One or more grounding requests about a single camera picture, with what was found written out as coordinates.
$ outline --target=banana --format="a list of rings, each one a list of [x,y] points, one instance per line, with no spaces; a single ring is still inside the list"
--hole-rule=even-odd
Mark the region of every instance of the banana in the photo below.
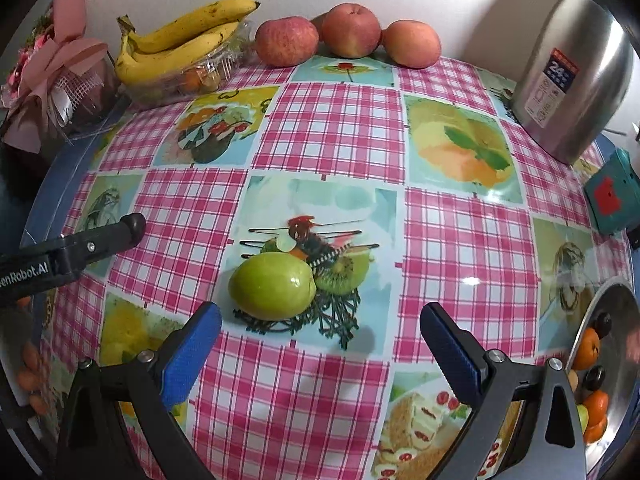
[[[136,34],[136,29],[131,25],[129,39],[139,52],[155,54],[183,44],[223,23],[239,22],[259,6],[260,2],[254,0],[220,0],[192,10],[146,36]],[[127,16],[121,16],[118,21],[120,20],[131,23]]]
[[[146,63],[149,61],[160,61],[161,59],[164,59],[169,54],[171,54],[172,51],[173,49],[163,50],[162,52],[157,52],[156,54],[143,54],[138,50],[132,49],[131,57],[139,63]]]
[[[120,44],[120,55],[115,64],[115,72],[120,81],[129,86],[152,81],[167,73],[187,68],[226,41],[238,28],[238,22],[225,23],[163,53],[160,59],[142,58],[142,61],[136,61],[131,55],[130,31],[123,27],[122,23],[120,25],[122,27],[122,43]]]

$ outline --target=stainless steel bowl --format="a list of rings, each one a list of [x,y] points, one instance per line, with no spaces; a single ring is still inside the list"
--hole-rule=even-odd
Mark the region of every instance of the stainless steel bowl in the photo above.
[[[633,397],[639,370],[638,364],[628,359],[626,345],[627,336],[640,330],[640,310],[633,290],[622,277],[612,278],[604,283],[591,301],[571,348],[567,369],[574,362],[582,334],[603,311],[609,312],[612,320],[611,332],[600,340],[600,357],[597,362],[604,366],[606,374],[601,390],[609,395],[608,424],[603,437],[586,447],[587,471],[598,463],[615,438]],[[582,389],[582,380],[587,371],[578,372],[579,382],[575,393],[577,402],[582,402],[590,393]]]

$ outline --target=electric kettle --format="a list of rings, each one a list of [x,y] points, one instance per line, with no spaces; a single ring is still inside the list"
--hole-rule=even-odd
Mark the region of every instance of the electric kettle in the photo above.
[[[511,100],[527,133],[573,164],[620,106],[633,49],[599,0],[560,0],[549,14]]]

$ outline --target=printed kiwi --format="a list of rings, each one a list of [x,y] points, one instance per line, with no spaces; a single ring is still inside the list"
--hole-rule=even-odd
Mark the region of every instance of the printed kiwi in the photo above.
[[[276,245],[276,238],[269,238],[260,248],[261,253],[280,253],[281,251]]]
[[[369,248],[354,248],[338,256],[316,276],[316,288],[343,296],[358,288],[369,271]]]

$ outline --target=plastic container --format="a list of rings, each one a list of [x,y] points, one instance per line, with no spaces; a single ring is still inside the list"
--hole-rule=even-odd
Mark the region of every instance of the plastic container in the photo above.
[[[131,100],[142,108],[177,103],[215,92],[231,79],[251,50],[251,23],[242,22],[224,43],[193,65],[140,85],[127,86]]]
[[[612,235],[640,223],[640,179],[627,150],[617,148],[584,185],[598,232]]]
[[[113,66],[105,59],[81,76],[63,69],[47,98],[51,124],[67,141],[98,127],[117,101],[119,84]]]

